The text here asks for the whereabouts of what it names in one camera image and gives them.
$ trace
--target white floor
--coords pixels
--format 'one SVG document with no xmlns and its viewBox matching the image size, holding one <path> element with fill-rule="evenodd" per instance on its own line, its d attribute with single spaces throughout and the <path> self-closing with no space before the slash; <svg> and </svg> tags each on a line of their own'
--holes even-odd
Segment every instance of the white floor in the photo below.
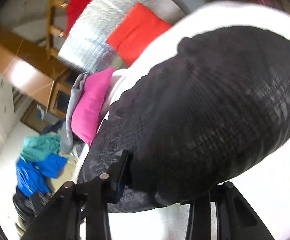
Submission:
<svg viewBox="0 0 290 240">
<path fill-rule="evenodd" d="M 17 185 L 15 162 L 22 149 L 24 138 L 37 134 L 37 132 L 19 122 L 0 154 L 0 225 L 8 240 L 19 239 L 14 225 L 18 214 L 12 201 Z"/>
</svg>

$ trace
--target blue cloth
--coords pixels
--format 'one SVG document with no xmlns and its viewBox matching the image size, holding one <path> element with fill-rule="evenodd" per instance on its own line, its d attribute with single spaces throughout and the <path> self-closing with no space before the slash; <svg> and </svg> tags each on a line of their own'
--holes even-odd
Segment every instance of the blue cloth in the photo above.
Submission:
<svg viewBox="0 0 290 240">
<path fill-rule="evenodd" d="M 26 162 L 38 162 L 45 160 L 50 154 L 57 154 L 59 150 L 59 134 L 31 136 L 24 139 L 20 157 Z"/>
<path fill-rule="evenodd" d="M 64 167 L 67 158 L 51 154 L 45 160 L 34 163 L 40 169 L 40 173 L 46 177 L 56 179 L 59 171 Z"/>
<path fill-rule="evenodd" d="M 25 162 L 21 158 L 16 162 L 18 188 L 29 197 L 38 191 L 42 194 L 50 192 L 44 176 L 57 178 L 59 171 L 65 166 L 67 159 L 58 155 L 49 155 L 44 161 Z"/>
</svg>

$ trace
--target navy blue cloth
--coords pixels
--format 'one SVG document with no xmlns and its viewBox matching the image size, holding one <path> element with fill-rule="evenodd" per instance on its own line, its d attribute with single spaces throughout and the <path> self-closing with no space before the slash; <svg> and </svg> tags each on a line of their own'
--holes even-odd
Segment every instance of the navy blue cloth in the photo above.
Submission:
<svg viewBox="0 0 290 240">
<path fill-rule="evenodd" d="M 57 178 L 59 171 L 66 162 L 66 158 L 54 154 L 35 163 L 25 162 L 19 158 L 16 162 L 18 188 L 27 197 L 36 191 L 42 194 L 49 193 L 50 189 L 47 187 L 43 175 L 49 178 Z"/>
</svg>

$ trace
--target brown wooden furniture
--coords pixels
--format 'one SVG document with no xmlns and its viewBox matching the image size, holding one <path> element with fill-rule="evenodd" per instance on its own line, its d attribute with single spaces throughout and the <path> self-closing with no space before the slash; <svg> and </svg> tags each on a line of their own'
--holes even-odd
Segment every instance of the brown wooden furniture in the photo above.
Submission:
<svg viewBox="0 0 290 240">
<path fill-rule="evenodd" d="M 66 9 L 67 5 L 64 0 L 49 0 L 46 15 L 46 53 L 49 59 L 58 58 L 58 51 L 53 48 L 53 36 L 65 38 L 64 31 L 53 25 L 54 10 L 55 8 Z"/>
<path fill-rule="evenodd" d="M 63 113 L 54 109 L 60 91 L 69 98 L 71 74 L 60 61 L 47 59 L 45 49 L 0 26 L 0 73 L 14 87 L 46 106 L 60 118 Z"/>
</svg>

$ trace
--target black garment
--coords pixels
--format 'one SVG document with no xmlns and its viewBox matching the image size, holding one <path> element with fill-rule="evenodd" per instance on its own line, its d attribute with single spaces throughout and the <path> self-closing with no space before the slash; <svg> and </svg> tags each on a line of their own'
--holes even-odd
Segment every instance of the black garment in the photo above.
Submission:
<svg viewBox="0 0 290 240">
<path fill-rule="evenodd" d="M 133 183 L 110 212 L 198 197 L 290 138 L 290 41 L 235 26 L 184 38 L 109 110 L 78 181 L 133 153 Z"/>
</svg>

